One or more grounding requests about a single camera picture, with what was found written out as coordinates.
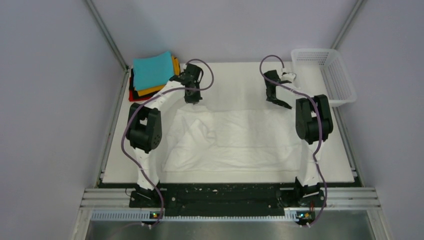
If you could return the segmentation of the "white t shirt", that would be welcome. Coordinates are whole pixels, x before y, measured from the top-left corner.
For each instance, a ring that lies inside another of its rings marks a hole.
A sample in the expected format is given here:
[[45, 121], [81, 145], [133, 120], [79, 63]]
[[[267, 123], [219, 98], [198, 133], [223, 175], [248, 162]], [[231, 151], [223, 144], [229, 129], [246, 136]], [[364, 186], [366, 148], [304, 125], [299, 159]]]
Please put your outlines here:
[[301, 140], [282, 108], [211, 111], [185, 106], [166, 136], [166, 172], [297, 171]]

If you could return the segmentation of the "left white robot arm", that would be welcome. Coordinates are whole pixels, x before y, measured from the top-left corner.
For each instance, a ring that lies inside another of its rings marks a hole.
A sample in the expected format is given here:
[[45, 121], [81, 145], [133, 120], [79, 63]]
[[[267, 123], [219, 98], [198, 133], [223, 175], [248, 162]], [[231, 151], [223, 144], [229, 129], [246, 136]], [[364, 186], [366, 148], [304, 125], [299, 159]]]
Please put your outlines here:
[[164, 130], [162, 115], [169, 113], [179, 102], [199, 103], [204, 75], [200, 66], [189, 61], [179, 74], [170, 77], [159, 92], [143, 103], [133, 103], [129, 108], [120, 147], [138, 171], [135, 194], [141, 196], [149, 207], [156, 206], [162, 197], [158, 187], [160, 178], [155, 169], [155, 149], [162, 142]]

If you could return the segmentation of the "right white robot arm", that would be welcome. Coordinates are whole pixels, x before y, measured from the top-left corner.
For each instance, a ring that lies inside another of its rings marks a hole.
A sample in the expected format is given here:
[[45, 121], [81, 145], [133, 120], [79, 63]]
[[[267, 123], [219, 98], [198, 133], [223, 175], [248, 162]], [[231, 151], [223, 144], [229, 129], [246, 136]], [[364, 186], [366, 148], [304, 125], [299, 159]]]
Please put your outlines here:
[[320, 190], [327, 187], [319, 165], [323, 143], [334, 130], [328, 97], [324, 94], [310, 96], [293, 84], [296, 75], [276, 70], [261, 74], [265, 82], [266, 100], [295, 113], [295, 132], [301, 140], [300, 171], [295, 177], [293, 200], [307, 206], [315, 196], [325, 197]]

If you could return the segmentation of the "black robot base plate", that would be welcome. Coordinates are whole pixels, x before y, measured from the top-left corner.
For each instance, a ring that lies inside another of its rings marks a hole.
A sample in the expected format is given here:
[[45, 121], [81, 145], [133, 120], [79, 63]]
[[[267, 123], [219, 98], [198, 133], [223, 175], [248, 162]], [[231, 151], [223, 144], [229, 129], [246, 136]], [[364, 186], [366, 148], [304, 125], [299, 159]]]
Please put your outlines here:
[[281, 216], [285, 208], [318, 210], [325, 197], [296, 198], [295, 183], [160, 183], [162, 197], [131, 192], [130, 208], [163, 208], [166, 216]]

